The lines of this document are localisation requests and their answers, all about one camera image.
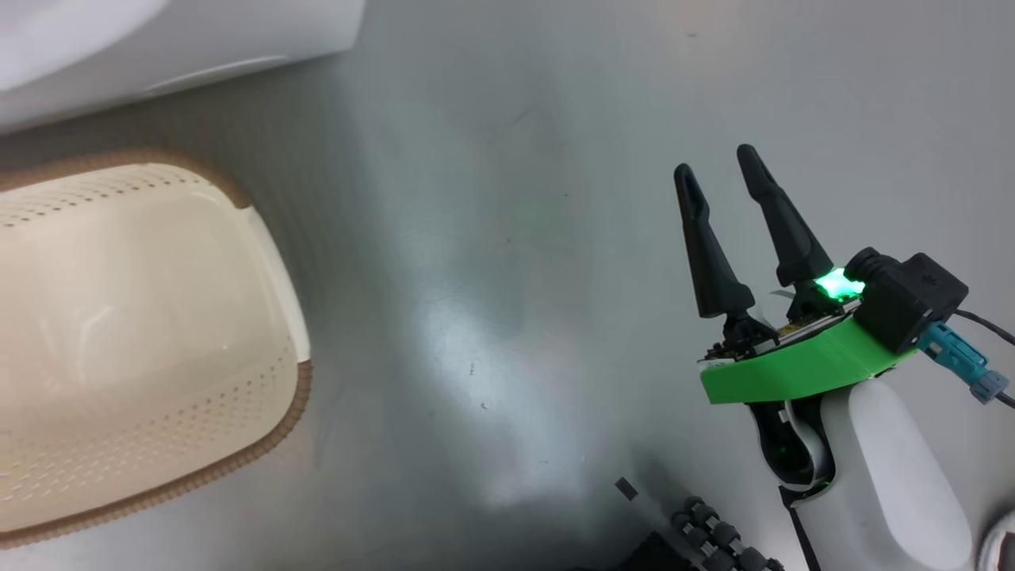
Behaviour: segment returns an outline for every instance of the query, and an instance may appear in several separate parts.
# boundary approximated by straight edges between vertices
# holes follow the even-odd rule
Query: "stainless steel countertop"
[[[373,0],[344,56],[0,139],[4,168],[154,145],[231,173],[317,365],[265,458],[0,568],[605,566],[647,531],[620,476],[667,510],[705,497],[802,568],[747,410],[708,407],[696,378],[721,325],[696,315],[672,169],[693,165],[759,298],[775,257],[740,142],[835,260],[927,251],[1015,327],[1013,11]],[[1015,415],[926,360],[893,383],[977,529],[1015,499]]]

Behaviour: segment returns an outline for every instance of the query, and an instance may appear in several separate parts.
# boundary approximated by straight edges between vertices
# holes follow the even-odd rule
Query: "green led light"
[[[848,300],[856,298],[864,291],[863,281],[850,281],[842,272],[845,271],[837,267],[822,277],[814,280],[818,287],[824,291],[824,295],[834,300]]]

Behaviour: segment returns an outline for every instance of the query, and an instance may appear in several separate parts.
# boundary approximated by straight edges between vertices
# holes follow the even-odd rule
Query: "white plastic object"
[[[116,44],[167,0],[30,0],[0,5],[0,92]]]
[[[348,50],[364,1],[0,2],[0,133]]]
[[[1006,513],[984,533],[976,555],[976,571],[1005,571],[1004,552],[1015,536],[1015,511]]]
[[[292,428],[310,344],[244,201],[161,161],[0,192],[0,546],[193,489]]]
[[[960,569],[969,524],[898,396],[871,379],[821,405],[830,486],[793,505],[825,571]]]

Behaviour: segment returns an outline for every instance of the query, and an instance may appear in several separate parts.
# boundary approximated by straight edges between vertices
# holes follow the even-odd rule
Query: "black cable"
[[[955,315],[957,315],[959,317],[964,317],[964,318],[968,319],[969,322],[973,322],[975,324],[978,324],[978,325],[983,326],[984,328],[987,328],[988,330],[990,330],[991,332],[993,332],[995,335],[997,335],[1002,340],[1004,340],[1004,341],[1008,342],[1009,344],[1015,346],[1015,336],[1012,336],[1008,332],[1005,332],[1001,328],[998,328],[997,326],[991,324],[990,322],[984,319],[983,317],[976,315],[975,313],[972,313],[972,312],[969,312],[969,311],[965,311],[965,310],[961,310],[961,309],[956,309],[955,310]]]
[[[1009,408],[1015,409],[1015,399],[1012,399],[1003,392],[999,392],[994,399],[997,399],[1002,405],[1007,405]]]
[[[965,311],[965,310],[961,310],[961,309],[956,309],[955,310],[955,315],[957,315],[959,317],[964,317],[965,319],[968,319],[969,322],[972,322],[974,324],[978,324],[978,325],[983,326],[984,328],[987,328],[988,330],[990,330],[991,332],[993,332],[995,335],[997,335],[1002,340],[1004,340],[1004,341],[1008,342],[1009,344],[1015,346],[1015,336],[1012,336],[1008,332],[1005,332],[1001,328],[998,328],[997,326],[991,324],[990,322],[984,319],[983,317],[976,315],[975,313],[972,313],[971,311]],[[1000,402],[1002,405],[1008,407],[1009,409],[1015,409],[1015,399],[1012,399],[1012,398],[1008,397],[1007,395],[1005,395],[1003,392],[999,392],[997,395],[997,397],[995,397],[994,399],[997,399],[998,402]]]

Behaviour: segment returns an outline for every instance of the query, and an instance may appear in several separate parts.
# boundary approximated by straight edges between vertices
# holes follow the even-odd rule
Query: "beige basket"
[[[0,547],[158,504],[292,430],[307,331],[234,184],[129,151],[0,191]]]

